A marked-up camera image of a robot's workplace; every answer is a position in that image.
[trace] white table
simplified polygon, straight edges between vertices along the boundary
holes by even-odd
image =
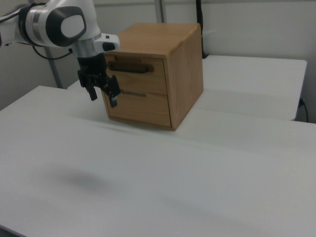
[[[303,60],[208,56],[204,93],[194,107],[294,120],[306,65]],[[85,92],[79,81],[68,89]]]
[[[38,87],[0,112],[0,225],[28,237],[314,237],[316,126],[193,108],[176,132]]]

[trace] wooden drawer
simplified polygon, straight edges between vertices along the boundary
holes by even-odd
[[[167,95],[162,59],[105,55],[107,74],[115,75],[121,90],[128,93]]]
[[[111,108],[105,95],[110,118],[127,119],[171,127],[168,98],[159,94],[118,95],[119,106]]]

